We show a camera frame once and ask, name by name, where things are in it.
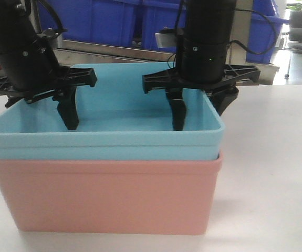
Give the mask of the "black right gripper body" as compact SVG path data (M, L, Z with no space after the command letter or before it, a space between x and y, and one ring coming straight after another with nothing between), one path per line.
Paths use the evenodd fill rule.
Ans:
M242 80L256 82L260 72L255 66L244 65L224 64L214 67L182 65L144 75L142 86L144 93L163 89L168 95L173 93L179 95L184 89L215 92L231 88Z

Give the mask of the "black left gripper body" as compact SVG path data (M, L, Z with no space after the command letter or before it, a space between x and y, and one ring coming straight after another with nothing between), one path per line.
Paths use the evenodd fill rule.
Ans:
M25 99L29 104L48 97L64 97L67 91L77 86L94 87L97 76L92 68L61 67L62 76L47 85L30 88L25 91L15 89L7 76L0 77L0 96L7 96L11 100Z

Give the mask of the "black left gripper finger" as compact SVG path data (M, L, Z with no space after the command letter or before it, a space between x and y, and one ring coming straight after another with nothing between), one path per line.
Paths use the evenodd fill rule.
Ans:
M58 101L57 111L68 130L76 130L79 124L76 90L77 87L69 87L53 96L53 100Z

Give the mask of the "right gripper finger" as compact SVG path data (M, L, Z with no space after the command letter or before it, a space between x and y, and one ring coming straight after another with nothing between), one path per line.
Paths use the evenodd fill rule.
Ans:
M172 112L172 126L174 131L182 131L186 118L186 105L182 89L166 89L167 101Z
M237 99L239 90L235 86L225 86L212 91L209 100L214 109L219 114L226 110L226 108Z

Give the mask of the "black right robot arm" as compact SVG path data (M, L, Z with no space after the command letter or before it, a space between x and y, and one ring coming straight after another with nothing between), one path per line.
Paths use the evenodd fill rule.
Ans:
M237 98L236 83L256 81L254 66L226 64L236 1L188 1L185 26L172 29L176 60L94 64L97 88L81 90L79 130L198 131L212 127Z

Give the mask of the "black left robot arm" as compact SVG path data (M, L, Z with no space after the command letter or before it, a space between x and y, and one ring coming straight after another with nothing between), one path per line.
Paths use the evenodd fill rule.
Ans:
M0 66L5 76L0 80L0 96L7 96L6 107L18 100L27 103L52 97L59 109L76 109L78 86L94 87L93 70L61 66L51 47L51 40L66 31L55 10L46 1L57 28L37 33L30 21L31 1L0 1Z

